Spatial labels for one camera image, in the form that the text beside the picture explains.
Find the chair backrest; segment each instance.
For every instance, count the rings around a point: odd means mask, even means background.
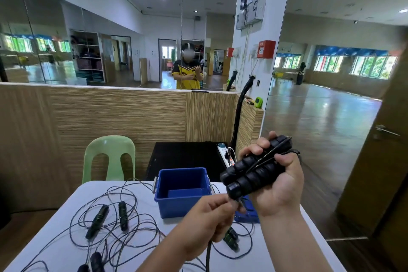
[[[127,136],[101,136],[93,140],[86,147],[84,156],[84,173],[82,175],[82,183],[91,180],[92,160],[98,154],[106,154],[109,157],[108,172],[106,174],[107,181],[123,181],[122,165],[120,156],[129,154],[132,158],[133,178],[135,178],[135,145]]]

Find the green digital timer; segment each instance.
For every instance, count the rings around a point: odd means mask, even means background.
[[[255,108],[261,108],[262,107],[262,102],[263,101],[262,101],[261,97],[256,97],[254,107]]]

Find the person's left hand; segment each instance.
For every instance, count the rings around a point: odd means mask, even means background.
[[[227,194],[203,196],[166,239],[181,247],[190,261],[206,249],[209,241],[220,242],[224,238],[237,210],[245,213]]]

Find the white table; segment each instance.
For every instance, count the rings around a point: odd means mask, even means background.
[[[112,186],[123,186],[124,182],[120,181],[91,181],[81,185],[69,199],[62,205],[61,208],[54,214],[54,216],[45,224],[45,226],[36,234],[36,236],[28,243],[28,245],[21,251],[21,253],[13,260],[13,262],[7,267],[5,272],[19,272],[21,271],[32,259],[35,255],[39,253],[39,251],[55,236],[61,233],[64,229],[68,228],[70,225],[71,218],[74,216],[75,212],[83,206],[85,203],[89,202],[93,198],[96,198],[107,191],[109,187]],[[225,186],[222,183],[213,183],[217,185],[221,192],[226,192]],[[137,211],[138,213],[149,213],[151,214],[157,223],[157,226],[160,230],[168,234],[172,228],[180,221],[180,218],[171,218],[163,220],[160,218],[159,208],[157,203],[154,201],[154,194],[142,184],[134,184],[131,186],[127,186],[130,189],[138,200]],[[120,195],[114,194],[110,196],[113,202],[119,202]],[[133,204],[132,199],[129,196],[124,196],[123,199]],[[98,203],[105,203],[109,204],[109,199],[107,197],[102,197],[99,199]],[[99,207],[95,207],[90,210],[89,215],[87,216],[87,220],[92,220],[93,217],[99,211]],[[306,220],[307,224],[309,225],[310,230],[312,231],[317,243],[319,244],[320,248],[322,249],[324,255],[326,256],[330,266],[334,270],[334,272],[344,272],[345,269],[343,265],[340,263],[339,259],[336,257],[332,249],[329,247],[327,242],[324,240],[323,236],[320,234],[316,226],[313,224],[309,216],[306,212],[301,208],[302,215]],[[108,224],[111,221],[116,219],[115,212],[112,207],[109,209],[109,214],[105,219],[104,224]],[[147,220],[148,217],[141,216],[141,219]],[[132,224],[136,223],[136,219],[132,219],[129,221],[129,227],[132,227]],[[238,233],[245,233],[244,229],[241,228],[239,225],[233,225],[233,227],[237,230]],[[106,234],[106,230],[102,229],[96,239],[102,237]],[[116,234],[120,234],[120,228],[115,230]],[[76,242],[86,245],[85,239],[86,229],[81,228],[79,226],[75,226],[72,228],[72,236]],[[131,243],[135,244],[142,244],[143,242],[147,243],[152,237],[153,232],[143,231],[141,233],[135,234]],[[211,251],[210,257],[210,270],[211,272],[217,271],[274,271],[273,265],[271,263],[268,250],[266,248],[261,228],[259,224],[255,225],[254,232],[252,234],[253,238],[253,248],[252,251],[245,257],[238,259],[238,260],[231,260],[225,257],[222,257],[214,250]],[[108,246],[112,244],[114,239],[112,237],[108,238]],[[158,239],[156,238],[156,243],[151,243],[150,245],[144,248],[125,248],[121,260],[128,259],[134,256],[136,253],[148,248],[149,246],[153,246],[157,244]],[[228,248],[225,242],[221,241],[220,243],[215,244],[217,249],[224,254],[229,256],[236,256],[236,254]],[[249,249],[250,246],[250,239],[249,237],[241,237],[239,241],[240,252],[245,252]],[[132,259],[126,264],[121,265],[118,268],[120,272],[134,272],[139,265],[143,262],[144,259],[151,253],[151,250],[146,251],[145,253],[141,254],[140,256]],[[200,259],[205,263],[205,256],[206,252],[201,254]],[[79,248],[74,246],[69,238],[69,232],[66,231],[65,233],[61,234],[50,246],[48,246],[36,259],[43,260],[47,263],[50,272],[55,271],[66,271],[66,272],[76,272],[78,267],[81,264],[85,263],[87,257],[87,249],[86,248]],[[201,271],[199,268],[191,265],[185,265],[184,271],[191,271],[191,272],[199,272]],[[45,268],[41,264],[36,264],[35,266],[29,268],[27,271],[45,271]],[[114,271],[114,268],[110,266],[109,263],[105,265],[105,271],[110,272]]]

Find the red chair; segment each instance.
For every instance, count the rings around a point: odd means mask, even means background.
[[[173,63],[171,61],[169,61],[168,63],[166,63],[167,68],[169,69],[170,72],[173,72]]]

